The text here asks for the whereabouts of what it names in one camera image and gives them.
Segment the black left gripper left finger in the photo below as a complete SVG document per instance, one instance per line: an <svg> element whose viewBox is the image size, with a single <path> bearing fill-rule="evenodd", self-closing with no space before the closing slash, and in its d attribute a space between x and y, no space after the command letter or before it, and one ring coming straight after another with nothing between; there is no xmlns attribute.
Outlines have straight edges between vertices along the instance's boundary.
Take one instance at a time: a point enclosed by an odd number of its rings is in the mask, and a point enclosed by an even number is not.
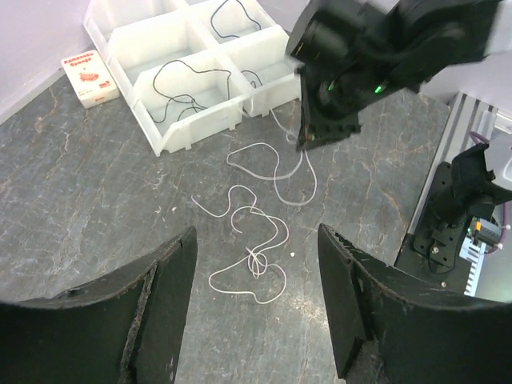
<svg viewBox="0 0 512 384"><path fill-rule="evenodd" d="M3 302L2 382L174 382L197 256L189 227L53 298Z"/></svg>

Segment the white plastic compartment tray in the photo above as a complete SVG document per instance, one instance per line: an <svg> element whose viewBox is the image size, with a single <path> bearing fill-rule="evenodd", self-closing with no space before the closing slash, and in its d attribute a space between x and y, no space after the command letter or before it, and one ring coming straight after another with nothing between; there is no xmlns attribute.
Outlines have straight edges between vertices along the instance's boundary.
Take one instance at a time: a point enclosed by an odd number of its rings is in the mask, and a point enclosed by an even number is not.
<svg viewBox="0 0 512 384"><path fill-rule="evenodd" d="M92 1L83 25L155 154L300 96L287 33L256 1Z"/></svg>

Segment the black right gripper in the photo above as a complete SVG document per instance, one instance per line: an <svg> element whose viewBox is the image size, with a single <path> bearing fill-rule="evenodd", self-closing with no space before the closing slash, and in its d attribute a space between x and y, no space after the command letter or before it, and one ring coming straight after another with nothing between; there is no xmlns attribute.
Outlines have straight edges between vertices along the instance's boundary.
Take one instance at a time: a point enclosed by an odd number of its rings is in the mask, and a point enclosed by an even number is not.
<svg viewBox="0 0 512 384"><path fill-rule="evenodd" d="M312 150L361 132L358 112L342 116L335 81L303 65L296 69L301 87L301 121L296 151Z"/></svg>

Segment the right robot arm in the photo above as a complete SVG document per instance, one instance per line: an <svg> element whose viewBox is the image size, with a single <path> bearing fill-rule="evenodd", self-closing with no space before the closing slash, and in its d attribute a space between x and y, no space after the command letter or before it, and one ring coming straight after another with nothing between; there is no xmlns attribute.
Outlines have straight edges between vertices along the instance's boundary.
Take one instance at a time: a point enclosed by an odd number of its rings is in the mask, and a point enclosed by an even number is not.
<svg viewBox="0 0 512 384"><path fill-rule="evenodd" d="M388 11L370 2L309 2L286 46L301 87L296 146L349 138L369 105L510 48L508 1L400 1Z"/></svg>

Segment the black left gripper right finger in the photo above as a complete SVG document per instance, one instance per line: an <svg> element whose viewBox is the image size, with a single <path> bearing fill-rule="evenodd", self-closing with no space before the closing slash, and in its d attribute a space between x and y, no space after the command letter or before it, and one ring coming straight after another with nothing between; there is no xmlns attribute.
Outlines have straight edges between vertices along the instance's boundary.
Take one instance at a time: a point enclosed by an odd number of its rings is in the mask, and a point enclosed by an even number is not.
<svg viewBox="0 0 512 384"><path fill-rule="evenodd" d="M392 383L509 383L511 305L437 288L318 228L318 262L337 374L376 341Z"/></svg>

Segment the small red white box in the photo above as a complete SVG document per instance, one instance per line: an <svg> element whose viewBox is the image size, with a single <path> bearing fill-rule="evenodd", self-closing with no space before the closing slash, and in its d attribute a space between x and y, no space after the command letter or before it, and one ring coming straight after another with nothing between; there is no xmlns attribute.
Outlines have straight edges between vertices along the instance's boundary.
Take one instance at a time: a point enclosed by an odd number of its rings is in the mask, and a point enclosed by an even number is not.
<svg viewBox="0 0 512 384"><path fill-rule="evenodd" d="M115 80L96 50L64 58L61 65L84 108L89 109L120 96Z"/></svg>

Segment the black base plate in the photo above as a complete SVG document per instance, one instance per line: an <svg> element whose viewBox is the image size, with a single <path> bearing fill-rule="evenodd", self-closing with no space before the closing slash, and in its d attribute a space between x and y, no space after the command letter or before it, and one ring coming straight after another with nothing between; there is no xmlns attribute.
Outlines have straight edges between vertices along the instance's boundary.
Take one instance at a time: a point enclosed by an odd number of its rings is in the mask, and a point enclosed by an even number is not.
<svg viewBox="0 0 512 384"><path fill-rule="evenodd" d="M460 258L467 220L452 226L436 216L451 187L451 164L441 162L434 174L418 223L402 242L394 266L420 280L460 294L465 292L471 263Z"/></svg>

